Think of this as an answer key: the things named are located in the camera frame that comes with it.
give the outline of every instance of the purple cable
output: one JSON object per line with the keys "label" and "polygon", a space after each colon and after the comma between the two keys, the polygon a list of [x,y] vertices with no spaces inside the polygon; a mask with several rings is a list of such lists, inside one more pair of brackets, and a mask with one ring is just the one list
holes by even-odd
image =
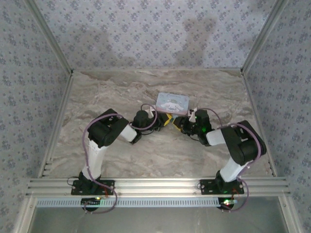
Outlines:
{"label": "purple cable", "polygon": [[216,117],[218,118],[220,125],[223,126],[222,120],[220,119],[219,115],[214,110],[212,110],[210,108],[198,108],[198,110],[210,110],[210,111],[212,111],[216,115]]}
{"label": "purple cable", "polygon": [[[142,109],[142,107],[143,107],[144,105],[151,106],[151,107],[155,110],[155,119],[153,120],[153,122],[152,122],[148,127],[145,127],[145,128],[137,128],[137,127],[131,126],[133,129],[137,129],[137,130],[146,130],[146,129],[152,127],[152,126],[154,125],[154,123],[156,122],[156,119],[157,119],[157,111],[156,111],[156,109],[155,109],[151,104],[148,104],[148,103],[142,104],[140,108]],[[84,131],[83,131],[83,133],[82,133],[82,147],[83,147],[83,150],[84,150],[84,154],[85,154],[85,156],[86,156],[86,168],[87,168],[87,172],[88,172],[89,177],[91,178],[91,180],[92,180],[94,183],[98,184],[99,186],[102,186],[102,187],[104,187],[104,188],[107,188],[107,189],[111,190],[111,191],[113,192],[113,194],[116,196],[115,202],[113,203],[112,207],[110,207],[108,210],[105,210],[105,211],[100,211],[100,212],[89,212],[89,211],[86,210],[86,206],[87,206],[87,203],[86,203],[86,204],[84,205],[84,210],[85,210],[85,212],[90,213],[90,214],[104,214],[104,213],[108,213],[108,212],[112,211],[112,210],[116,207],[116,205],[117,205],[118,195],[117,195],[116,191],[115,191],[113,188],[111,188],[110,186],[105,185],[105,184],[103,184],[103,183],[100,183],[100,182],[98,182],[97,180],[95,180],[95,179],[93,178],[93,176],[92,176],[92,174],[91,174],[91,171],[89,170],[88,154],[87,154],[87,149],[86,149],[86,144],[85,144],[86,132],[87,132],[88,128],[89,128],[92,124],[94,124],[95,122],[97,122],[97,121],[99,121],[99,120],[101,120],[101,119],[104,119],[104,118],[106,118],[106,117],[115,117],[115,116],[117,116],[117,117],[123,117],[122,115],[117,114],[117,113],[111,113],[111,114],[107,114],[107,115],[101,116],[101,117],[99,117],[99,118],[96,118],[96,119],[92,120],[92,121],[86,126],[86,128],[84,129]]]}
{"label": "purple cable", "polygon": [[234,209],[234,210],[226,210],[226,212],[236,212],[236,211],[239,211],[240,209],[242,209],[245,205],[246,205],[246,203],[247,203],[247,201],[248,201],[248,198],[249,198],[249,188],[248,188],[248,185],[247,185],[247,183],[244,181],[244,180],[242,180],[241,178],[239,178],[239,176],[241,176],[244,172],[245,172],[245,170],[246,170],[246,168],[247,167],[249,167],[249,165],[251,165],[251,164],[253,164],[255,161],[257,161],[259,158],[260,158],[260,156],[261,156],[261,146],[260,146],[260,143],[259,143],[259,141],[258,141],[258,139],[256,138],[256,136],[254,135],[254,133],[249,129],[249,128],[247,128],[247,127],[245,127],[244,125],[241,125],[241,124],[239,124],[239,123],[231,123],[231,124],[229,124],[229,126],[232,126],[232,125],[235,125],[235,126],[239,126],[239,127],[241,127],[242,129],[244,129],[245,131],[247,131],[251,136],[252,136],[252,138],[255,140],[255,142],[256,142],[256,145],[257,145],[257,148],[258,148],[258,153],[257,153],[257,157],[254,159],[254,161],[252,161],[252,162],[250,162],[242,171],[240,171],[239,172],[239,174],[237,175],[237,181],[240,181],[240,182],[242,182],[243,184],[244,184],[244,186],[246,187],[246,199],[245,199],[245,201],[243,202],[243,204],[239,207],[239,208],[237,208],[237,209]]}

